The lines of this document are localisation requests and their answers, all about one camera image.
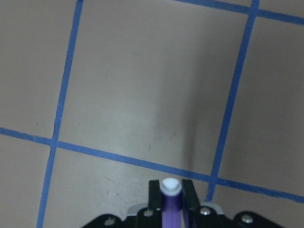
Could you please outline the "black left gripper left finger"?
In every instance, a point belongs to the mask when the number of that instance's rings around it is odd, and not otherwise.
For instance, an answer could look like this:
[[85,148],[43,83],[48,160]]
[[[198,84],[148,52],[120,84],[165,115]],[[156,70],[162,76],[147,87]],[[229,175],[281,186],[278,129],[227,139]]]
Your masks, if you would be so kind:
[[162,192],[159,180],[149,181],[148,207],[157,211],[162,210]]

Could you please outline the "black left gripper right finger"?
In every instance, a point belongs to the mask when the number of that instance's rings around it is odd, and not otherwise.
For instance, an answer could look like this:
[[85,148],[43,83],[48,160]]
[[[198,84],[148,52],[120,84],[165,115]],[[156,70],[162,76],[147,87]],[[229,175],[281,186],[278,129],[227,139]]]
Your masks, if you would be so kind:
[[194,212],[200,207],[192,180],[183,179],[182,182],[182,211],[184,214]]

